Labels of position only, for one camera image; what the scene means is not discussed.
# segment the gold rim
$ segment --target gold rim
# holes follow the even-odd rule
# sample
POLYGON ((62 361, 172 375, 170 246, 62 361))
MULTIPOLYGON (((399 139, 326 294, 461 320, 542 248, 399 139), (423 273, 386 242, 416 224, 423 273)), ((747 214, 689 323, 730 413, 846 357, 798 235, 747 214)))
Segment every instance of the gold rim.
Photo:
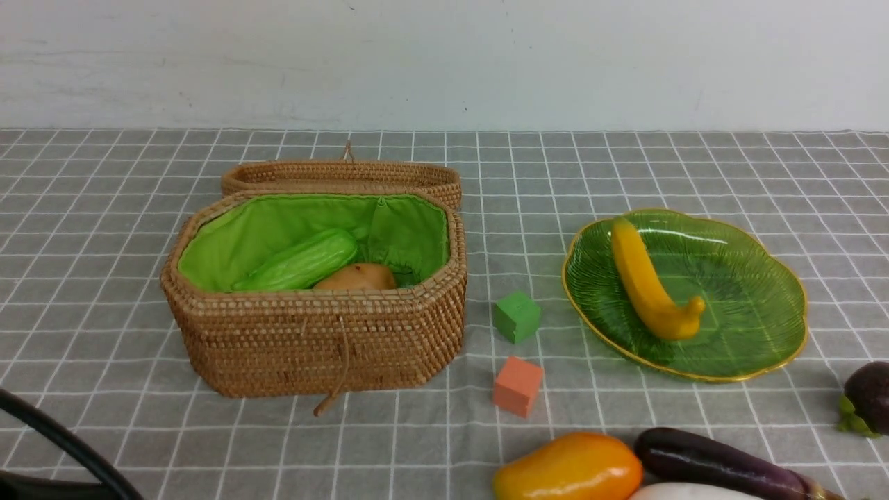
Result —
POLYGON ((568 271, 568 262, 571 260, 571 256, 574 253, 575 245, 577 244, 577 240, 581 236, 581 234, 583 234, 584 231, 591 228, 592 226, 595 226, 596 224, 601 224, 603 222, 608 222, 608 221, 613 220, 613 217, 610 217, 607 219, 599 219, 598 221, 593 221, 593 222, 587 224, 586 226, 583 226, 581 228, 581 230, 577 231, 577 233, 574 234, 574 237, 571 240, 571 245, 568 247, 568 253, 565 256, 565 261, 562 263, 562 289, 565 291, 565 295, 568 296, 568 301, 571 302, 571 305, 572 305, 572 307, 574 307, 574 310, 576 310, 577 313, 580 314, 581 318, 583 319, 583 322, 587 325, 587 327, 590 330, 593 331, 593 333, 595 333, 599 337, 599 339, 601 339, 602 341, 604 341, 605 343, 610 345, 617 352, 623 354, 627 358, 630 358, 630 359, 636 361, 637 363, 640 363, 646 367, 655 369, 660 372, 666 372, 666 373, 669 373, 672 375, 678 375, 678 376, 688 378, 688 379, 691 379, 694 381, 708 382, 708 383, 730 383, 730 382, 743 382, 745 380, 750 380, 752 378, 756 378, 760 375, 765 375, 769 372, 772 372, 774 370, 777 370, 777 369, 787 366, 791 361, 796 359, 800 353, 803 352, 803 350, 805 349, 805 346, 808 344, 808 341, 809 341, 809 323, 808 323, 809 297, 808 297, 808 294, 805 292, 805 286, 803 286, 803 283, 802 283, 802 281, 800 281, 799 276, 797 276, 797 274, 791 268, 789 268, 787 266, 787 264, 785 264, 784 262, 782 262, 782 261, 776 259, 774 256, 772 256, 772 254, 769 253, 769 251, 765 248, 765 246, 763 246, 763 244, 758 239, 753 238, 750 234, 748 234, 747 231, 745 231, 735 225, 732 225, 728 222, 717 221, 715 219, 709 219, 706 217, 693 217, 689 214, 684 214, 682 212, 678 212, 677 210, 670 210, 668 208, 655 208, 655 207, 653 207, 653 208, 638 208, 636 210, 630 210, 629 212, 626 212, 622 216, 626 216, 626 215, 630 215, 630 214, 634 214, 634 213, 638 213, 638 212, 649 212, 652 210, 657 210, 660 212, 670 212, 673 214, 679 214, 684 217, 688 217, 689 219, 695 219, 695 220, 705 221, 705 222, 713 222, 715 224, 722 224, 725 227, 739 231, 744 236, 746 236, 747 238, 750 238, 751 240, 753 240, 754 243, 759 245, 759 247, 762 248, 763 252, 770 259, 777 262, 781 267, 783 267, 785 270, 787 270, 787 272, 790 273, 790 276, 792 276, 793 279, 799 285, 799 289, 803 291, 803 341, 799 344, 799 347, 793 354, 791 354, 790 356, 787 356, 780 363, 771 365, 766 368, 762 368, 760 370, 757 370, 756 372, 752 372, 752 373, 749 373, 746 375, 738 375, 738 376, 731 376, 731 377, 698 375, 698 374, 693 374, 693 373, 688 373, 688 372, 676 370, 675 368, 663 367, 661 365, 656 365, 656 364, 652 363, 651 361, 649 361, 648 359, 639 357, 636 354, 634 354, 633 352, 627 351, 626 349, 620 347, 620 345, 618 345, 617 343, 612 341, 611 338, 608 337, 608 335, 605 335, 595 325, 593 325, 593 323, 583 313, 583 310, 581 310, 580 306, 577 305, 577 302, 574 301, 574 297, 572 297, 571 292, 568 291, 568 283, 567 283, 567 277, 566 277, 567 271, 568 271))

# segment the yellow banana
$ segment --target yellow banana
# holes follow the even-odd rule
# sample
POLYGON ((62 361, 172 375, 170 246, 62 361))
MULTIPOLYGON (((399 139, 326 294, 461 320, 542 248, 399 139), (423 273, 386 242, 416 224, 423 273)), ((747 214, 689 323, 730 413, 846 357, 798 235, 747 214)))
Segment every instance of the yellow banana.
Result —
POLYGON ((654 272, 636 227, 623 217, 615 217, 612 222, 612 253, 633 309, 655 336, 677 341, 697 335, 704 300, 691 297, 685 307, 673 302, 654 272))

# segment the green cube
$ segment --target green cube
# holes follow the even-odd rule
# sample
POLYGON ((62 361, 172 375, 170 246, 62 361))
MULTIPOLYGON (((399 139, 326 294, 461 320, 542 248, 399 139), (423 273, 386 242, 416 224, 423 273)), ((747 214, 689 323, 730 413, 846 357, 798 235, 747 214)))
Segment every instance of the green cube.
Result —
POLYGON ((494 326, 512 343, 534 335, 541 326, 541 307, 521 291, 513 292, 494 304, 494 326))

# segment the green glass plate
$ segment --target green glass plate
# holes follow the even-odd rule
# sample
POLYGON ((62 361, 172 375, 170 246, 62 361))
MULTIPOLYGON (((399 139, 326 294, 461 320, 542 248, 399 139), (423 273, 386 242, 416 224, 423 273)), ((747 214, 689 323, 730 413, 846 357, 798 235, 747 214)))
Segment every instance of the green glass plate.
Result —
POLYGON ((593 222, 571 243, 562 284, 587 326, 642 365, 712 383, 739 382, 783 367, 808 337, 805 289, 746 232, 664 209, 624 214, 639 231, 670 297, 699 294, 701 330, 662 341, 636 315, 611 249, 612 220, 593 222))

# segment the orange cube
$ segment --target orange cube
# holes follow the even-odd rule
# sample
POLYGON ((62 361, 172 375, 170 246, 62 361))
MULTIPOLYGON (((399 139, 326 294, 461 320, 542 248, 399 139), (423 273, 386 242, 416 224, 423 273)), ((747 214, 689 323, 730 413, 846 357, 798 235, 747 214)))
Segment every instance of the orange cube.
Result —
POLYGON ((494 380, 494 405, 528 418, 543 381, 543 368, 510 356, 494 380))

